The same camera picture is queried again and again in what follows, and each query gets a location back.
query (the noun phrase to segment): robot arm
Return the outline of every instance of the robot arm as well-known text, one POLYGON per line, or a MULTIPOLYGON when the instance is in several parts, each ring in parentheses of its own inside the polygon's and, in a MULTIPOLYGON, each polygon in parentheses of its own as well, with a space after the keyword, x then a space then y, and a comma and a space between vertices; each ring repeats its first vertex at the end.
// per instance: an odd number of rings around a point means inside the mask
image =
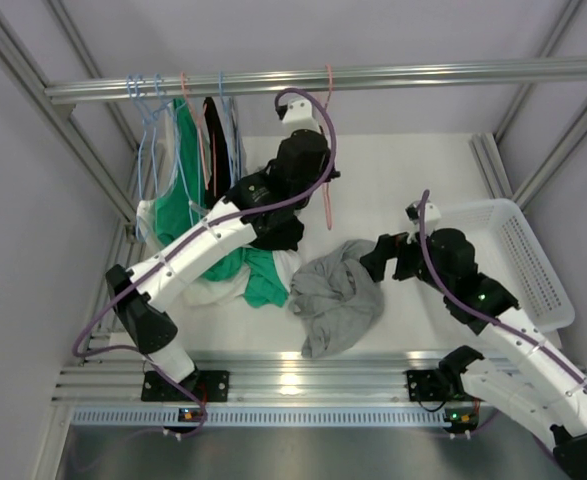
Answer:
MULTIPOLYGON (((242 217, 239 212, 290 199, 306 191, 327 168, 328 143, 311 103, 296 99, 278 114, 289 137, 266 168, 239 180, 206 217, 152 258, 128 269, 115 265, 106 273, 112 298, 138 284, 114 310, 139 352, 188 390, 193 389, 198 370, 177 340, 178 328, 165 313, 168 306, 186 285, 233 250, 247 244, 265 248, 270 235, 298 222, 295 211, 307 200, 261 214, 242 217), (221 221, 233 214, 236 218, 221 221), (149 274, 158 262, 163 265, 149 274)), ((329 180, 337 176, 333 170, 329 180)))
POLYGON ((502 352, 527 383, 498 371, 480 352, 462 346, 424 377, 413 374, 413 379, 408 379, 409 391, 418 400, 464 400, 471 396, 490 403, 552 450, 557 463, 571 478, 586 480, 587 377, 547 341, 504 286, 478 270, 475 249, 464 234, 450 228, 436 230, 440 214, 432 203, 426 203, 422 211, 431 267, 441 284, 433 278, 423 256, 417 204, 407 208, 414 231, 381 236, 375 250, 360 262, 374 281, 384 278, 386 261, 397 258, 394 279, 415 277, 439 291, 443 291, 443 285, 447 294, 452 293, 481 314, 471 314, 445 295, 444 303, 451 315, 502 352))

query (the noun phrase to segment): enclosure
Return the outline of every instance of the enclosure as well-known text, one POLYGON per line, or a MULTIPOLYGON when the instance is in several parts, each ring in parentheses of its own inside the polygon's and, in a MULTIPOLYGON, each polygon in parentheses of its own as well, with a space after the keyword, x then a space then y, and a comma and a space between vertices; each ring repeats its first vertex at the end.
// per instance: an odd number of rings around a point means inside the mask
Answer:
MULTIPOLYGON (((127 80, 140 72, 154 108, 184 78, 197 102, 235 97, 249 172, 284 137, 274 95, 295 86, 323 102, 331 84, 341 176, 331 229, 319 191, 300 213, 302 263, 410 229, 404 209, 428 188, 442 226, 464 230, 482 271, 587 371, 587 0, 0 1, 0 451, 12 452, 0 478, 563 478, 504 416, 468 442, 433 433, 444 414, 410 401, 406 370, 470 345, 520 374, 438 292, 388 272, 381 318, 319 359, 302 358, 287 308, 178 299, 180 342, 200 369, 230 372, 227 399, 179 444, 123 440, 179 426, 190 405, 142 402, 138 353, 71 358, 108 301, 104 272, 155 253, 135 238, 139 179, 144 198, 157 193, 127 80)), ((168 116, 158 125, 168 181, 175 139, 168 116)), ((81 347, 121 344, 110 313, 81 347)))

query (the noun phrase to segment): white laundry basket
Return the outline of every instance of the white laundry basket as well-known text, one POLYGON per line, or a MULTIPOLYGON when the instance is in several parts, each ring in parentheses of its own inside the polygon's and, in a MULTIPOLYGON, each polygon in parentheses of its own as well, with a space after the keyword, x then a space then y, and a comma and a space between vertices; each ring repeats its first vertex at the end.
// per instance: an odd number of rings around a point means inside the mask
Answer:
POLYGON ((573 305, 515 203, 496 199, 445 208, 437 228, 443 227, 464 232, 479 270, 515 295, 540 331, 573 323, 573 305))

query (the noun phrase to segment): gray wall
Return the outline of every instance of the gray wall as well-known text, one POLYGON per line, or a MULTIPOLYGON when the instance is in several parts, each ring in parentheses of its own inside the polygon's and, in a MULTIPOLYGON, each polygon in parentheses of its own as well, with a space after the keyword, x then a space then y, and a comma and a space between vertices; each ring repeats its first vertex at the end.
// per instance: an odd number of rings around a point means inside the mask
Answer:
MULTIPOLYGON (((587 54, 587 2, 558 51, 578 54, 587 54)), ((586 94, 586 84, 537 87, 500 146, 514 187, 544 160, 586 94)), ((587 143, 532 204, 529 221, 577 312, 562 339, 569 354, 587 366, 587 143)))
MULTIPOLYGON (((28 9, 25 3, 1 6, 27 46, 45 67, 56 64, 79 75, 41 2, 28 9)), ((86 109, 80 117, 99 133, 101 151, 123 176, 130 157, 112 125, 100 109, 86 109)), ((85 321, 114 219, 97 188, 0 69, 0 479, 29 475, 45 410, 85 321)))

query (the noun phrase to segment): green cloth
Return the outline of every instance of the green cloth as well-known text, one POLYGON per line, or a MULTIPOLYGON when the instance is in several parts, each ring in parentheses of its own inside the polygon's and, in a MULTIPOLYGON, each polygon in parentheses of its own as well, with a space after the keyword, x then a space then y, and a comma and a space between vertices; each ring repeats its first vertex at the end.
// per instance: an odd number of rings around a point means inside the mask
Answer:
MULTIPOLYGON (((198 205, 203 205, 204 179, 200 168, 197 128, 188 108, 180 108, 182 105, 184 100, 173 100, 180 134, 180 138, 175 141, 180 142, 180 164, 191 198, 198 205)), ((182 174, 178 168, 169 193, 155 200, 155 234, 162 245, 167 246, 191 228, 193 222, 200 220, 198 213, 190 210, 189 197, 184 191, 182 174)))
MULTIPOLYGON (((180 138, 176 139, 180 141, 180 164, 191 198, 198 205, 204 205, 204 179, 200 169, 197 128, 188 108, 180 108, 183 104, 184 100, 173 100, 180 134, 180 138)), ((155 234, 162 245, 169 245, 193 226, 191 215, 194 222, 200 220, 197 212, 191 211, 189 214, 189 210, 189 197, 184 191, 178 169, 170 192, 155 201, 155 234)), ((254 308, 270 303, 278 307, 284 306, 289 294, 277 275, 273 252, 238 248, 204 272, 202 278, 211 282, 228 280, 237 275, 245 263, 251 269, 244 292, 246 302, 254 308)))
POLYGON ((273 252, 257 248, 245 248, 244 250, 246 250, 244 261, 251 269, 249 283, 244 292, 246 303, 254 308, 269 303, 283 307, 289 292, 284 288, 277 274, 273 252))
POLYGON ((251 269, 244 299, 253 308, 270 303, 283 307, 289 292, 280 280, 273 261, 273 252, 257 248, 238 248, 209 268, 202 278, 211 282, 228 280, 238 274, 246 263, 251 269))
POLYGON ((209 268, 202 278, 210 282, 221 282, 233 278, 242 268, 246 248, 238 248, 209 268))

